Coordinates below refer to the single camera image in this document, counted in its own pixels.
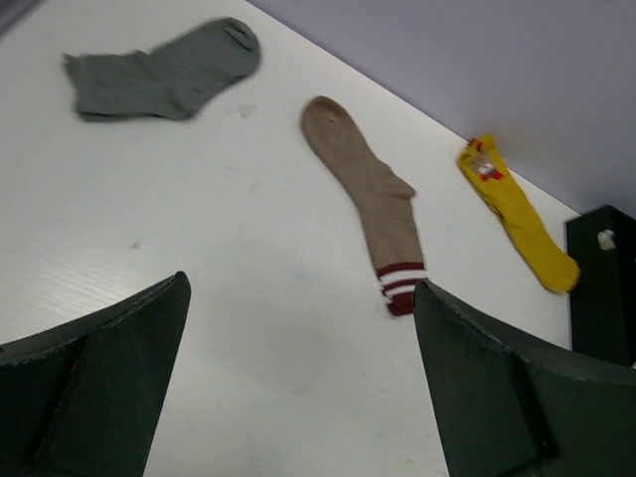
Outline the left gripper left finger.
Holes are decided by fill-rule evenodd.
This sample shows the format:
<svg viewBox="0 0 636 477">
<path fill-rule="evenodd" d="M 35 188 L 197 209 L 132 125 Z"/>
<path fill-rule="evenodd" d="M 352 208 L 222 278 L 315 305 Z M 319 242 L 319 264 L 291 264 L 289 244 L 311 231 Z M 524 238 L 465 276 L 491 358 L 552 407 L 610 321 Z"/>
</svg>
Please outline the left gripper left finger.
<svg viewBox="0 0 636 477">
<path fill-rule="evenodd" d="M 4 476 L 141 476 L 191 299 L 172 276 L 1 346 Z"/>
</svg>

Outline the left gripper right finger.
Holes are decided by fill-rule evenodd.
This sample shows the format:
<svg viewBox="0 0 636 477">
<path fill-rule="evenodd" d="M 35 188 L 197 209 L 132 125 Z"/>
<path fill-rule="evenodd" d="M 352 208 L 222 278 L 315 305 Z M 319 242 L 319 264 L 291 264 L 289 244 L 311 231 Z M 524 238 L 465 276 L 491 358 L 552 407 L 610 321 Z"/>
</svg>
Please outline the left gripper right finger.
<svg viewBox="0 0 636 477">
<path fill-rule="evenodd" d="M 451 476 L 632 476 L 635 371 L 553 345 L 430 281 L 414 324 Z"/>
</svg>

